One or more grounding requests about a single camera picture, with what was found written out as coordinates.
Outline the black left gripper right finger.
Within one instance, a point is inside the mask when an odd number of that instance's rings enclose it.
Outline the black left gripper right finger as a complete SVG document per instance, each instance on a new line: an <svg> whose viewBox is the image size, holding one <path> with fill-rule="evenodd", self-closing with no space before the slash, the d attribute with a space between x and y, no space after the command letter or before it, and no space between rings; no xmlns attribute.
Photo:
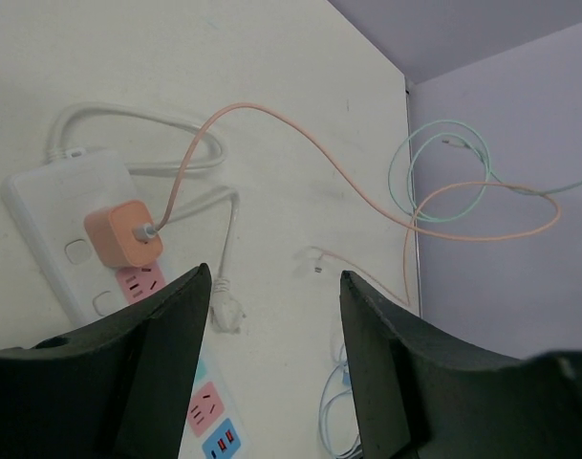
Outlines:
<svg viewBox="0 0 582 459"><path fill-rule="evenodd" d="M582 458L582 351L527 360L457 339L340 277L366 458Z"/></svg>

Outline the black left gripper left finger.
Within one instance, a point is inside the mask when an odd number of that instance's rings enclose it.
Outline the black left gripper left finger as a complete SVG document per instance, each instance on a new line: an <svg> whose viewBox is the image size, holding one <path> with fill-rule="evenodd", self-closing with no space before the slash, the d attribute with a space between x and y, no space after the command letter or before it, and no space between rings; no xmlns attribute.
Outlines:
<svg viewBox="0 0 582 459"><path fill-rule="evenodd" d="M0 350L0 458L177 457L209 300L201 265L92 324Z"/></svg>

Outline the pink charger plug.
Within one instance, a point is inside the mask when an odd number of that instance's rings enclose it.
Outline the pink charger plug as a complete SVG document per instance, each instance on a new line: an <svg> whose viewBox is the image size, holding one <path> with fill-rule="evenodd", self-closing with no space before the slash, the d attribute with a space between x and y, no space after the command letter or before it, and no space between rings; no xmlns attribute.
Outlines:
<svg viewBox="0 0 582 459"><path fill-rule="evenodd" d="M141 268L163 252L151 213L140 200L91 212L84 228L99 260L109 268Z"/></svg>

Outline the white multicolour power strip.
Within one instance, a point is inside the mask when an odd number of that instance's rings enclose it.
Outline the white multicolour power strip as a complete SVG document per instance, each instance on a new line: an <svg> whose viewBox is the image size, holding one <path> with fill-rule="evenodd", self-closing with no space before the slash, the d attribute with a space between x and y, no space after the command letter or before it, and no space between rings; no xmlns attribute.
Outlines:
<svg viewBox="0 0 582 459"><path fill-rule="evenodd" d="M137 199L119 155L77 149L65 160L10 176L2 198L75 328L155 294L179 277L170 249L143 268L106 267L84 221ZM198 346L182 458L246 458L249 438L215 360Z"/></svg>

